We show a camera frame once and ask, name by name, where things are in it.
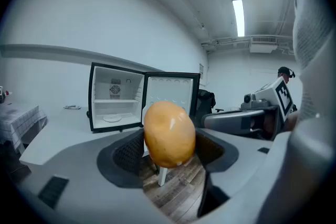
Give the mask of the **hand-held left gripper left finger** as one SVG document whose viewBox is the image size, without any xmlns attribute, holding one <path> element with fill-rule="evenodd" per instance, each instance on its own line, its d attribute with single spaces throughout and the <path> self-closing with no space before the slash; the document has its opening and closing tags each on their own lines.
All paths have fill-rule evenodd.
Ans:
<svg viewBox="0 0 336 224">
<path fill-rule="evenodd" d="M 70 146 L 20 185 L 48 223 L 170 223 L 139 176 L 143 130 Z"/>
</svg>

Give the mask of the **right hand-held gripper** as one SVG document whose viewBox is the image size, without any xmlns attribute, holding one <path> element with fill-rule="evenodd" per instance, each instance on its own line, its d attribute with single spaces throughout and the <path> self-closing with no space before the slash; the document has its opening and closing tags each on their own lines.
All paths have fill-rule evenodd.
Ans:
<svg viewBox="0 0 336 224">
<path fill-rule="evenodd" d="M 263 130 L 266 139 L 273 140 L 283 130 L 292 107 L 289 89 L 279 77 L 245 95 L 241 110 L 207 114 L 201 123 L 203 128 L 238 136 Z"/>
</svg>

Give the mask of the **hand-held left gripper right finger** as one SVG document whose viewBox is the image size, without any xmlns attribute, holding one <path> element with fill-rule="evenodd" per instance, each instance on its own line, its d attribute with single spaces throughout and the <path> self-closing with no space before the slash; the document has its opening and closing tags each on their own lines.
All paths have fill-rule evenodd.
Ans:
<svg viewBox="0 0 336 224">
<path fill-rule="evenodd" d="M 272 142 L 267 140 L 197 129 L 195 153 L 205 169 L 198 219 L 241 190 L 262 164 L 271 146 Z"/>
</svg>

